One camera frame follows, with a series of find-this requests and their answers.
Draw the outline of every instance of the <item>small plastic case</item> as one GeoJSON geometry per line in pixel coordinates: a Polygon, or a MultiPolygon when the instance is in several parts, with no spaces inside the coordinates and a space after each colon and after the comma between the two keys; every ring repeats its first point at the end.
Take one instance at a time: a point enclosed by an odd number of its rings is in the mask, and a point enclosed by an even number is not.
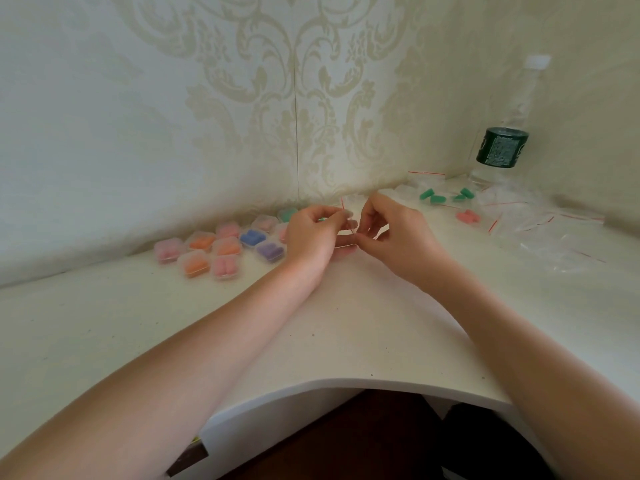
{"type": "Polygon", "coordinates": [[[209,257],[201,249],[191,251],[178,258],[178,266],[187,278],[194,278],[209,270],[209,257]]]}
{"type": "Polygon", "coordinates": [[[282,209],[278,211],[278,220],[280,222],[289,222],[293,214],[298,211],[295,207],[287,207],[286,209],[282,209]]]}
{"type": "Polygon", "coordinates": [[[252,229],[261,230],[270,234],[273,228],[278,224],[278,219],[273,216],[258,216],[251,224],[252,229]]]}
{"type": "Polygon", "coordinates": [[[238,275],[240,259],[235,255],[217,256],[211,265],[211,275],[216,280],[230,280],[238,275]]]}
{"type": "Polygon", "coordinates": [[[281,222],[280,224],[276,225],[276,227],[273,229],[273,233],[277,236],[278,240],[283,244],[286,243],[287,241],[287,227],[289,227],[288,222],[281,222]]]}
{"type": "Polygon", "coordinates": [[[216,239],[226,237],[240,237],[240,224],[237,222],[224,222],[216,226],[216,239]]]}
{"type": "Polygon", "coordinates": [[[196,232],[191,234],[190,238],[186,240],[185,244],[190,250],[199,249],[208,253],[211,250],[211,245],[215,240],[216,235],[214,233],[197,230],[196,232]]]}
{"type": "Polygon", "coordinates": [[[223,239],[217,239],[213,243],[211,251],[215,256],[238,255],[242,253],[242,245],[237,237],[225,237],[223,239]]]}
{"type": "Polygon", "coordinates": [[[240,236],[240,242],[242,242],[247,248],[254,248],[256,245],[266,240],[267,234],[256,229],[249,229],[240,236]]]}
{"type": "Polygon", "coordinates": [[[255,250],[268,262],[276,262],[284,257],[284,248],[276,242],[263,242],[258,244],[255,250]]]}
{"type": "Polygon", "coordinates": [[[176,261],[185,252],[187,252],[187,246],[178,237],[158,241],[154,245],[154,254],[160,264],[176,261]]]}

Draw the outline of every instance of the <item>white table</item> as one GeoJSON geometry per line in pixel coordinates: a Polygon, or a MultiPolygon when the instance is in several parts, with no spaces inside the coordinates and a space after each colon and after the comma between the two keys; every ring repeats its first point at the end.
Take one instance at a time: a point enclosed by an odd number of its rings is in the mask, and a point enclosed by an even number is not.
{"type": "MultiPolygon", "coordinates": [[[[510,306],[640,401],[637,241],[604,229],[591,245],[607,265],[549,275],[446,209],[428,218],[447,249],[510,306]]],[[[270,268],[245,253],[238,280],[187,280],[144,253],[0,290],[0,455],[270,268]]],[[[330,266],[211,421],[320,387],[386,388],[510,409],[457,323],[361,251],[330,266]]]]}

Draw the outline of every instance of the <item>brown wooden floor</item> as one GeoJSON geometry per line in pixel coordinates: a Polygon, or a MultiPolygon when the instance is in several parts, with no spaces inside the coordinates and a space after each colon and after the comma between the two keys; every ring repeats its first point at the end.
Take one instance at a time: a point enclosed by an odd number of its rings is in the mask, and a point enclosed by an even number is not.
{"type": "Polygon", "coordinates": [[[222,480],[442,479],[439,427],[422,396],[366,390],[222,480]]]}

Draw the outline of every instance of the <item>black object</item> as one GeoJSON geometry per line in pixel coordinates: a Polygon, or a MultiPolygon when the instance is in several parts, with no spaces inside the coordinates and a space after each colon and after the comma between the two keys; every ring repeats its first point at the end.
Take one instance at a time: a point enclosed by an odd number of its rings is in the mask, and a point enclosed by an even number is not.
{"type": "Polygon", "coordinates": [[[456,404],[443,421],[440,465],[466,480],[555,480],[533,446],[489,409],[456,404]]]}
{"type": "Polygon", "coordinates": [[[498,168],[512,168],[522,153],[529,133],[512,128],[487,128],[476,161],[498,168]]]}

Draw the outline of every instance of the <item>patterned wallpaper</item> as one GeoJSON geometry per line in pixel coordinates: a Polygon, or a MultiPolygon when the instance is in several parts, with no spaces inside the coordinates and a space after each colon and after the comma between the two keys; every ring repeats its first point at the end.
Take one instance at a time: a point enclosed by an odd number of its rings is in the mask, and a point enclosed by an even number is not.
{"type": "Polygon", "coordinates": [[[466,171],[526,55],[518,170],[640,221],[640,0],[0,0],[0,284],[223,216],[466,171]]]}

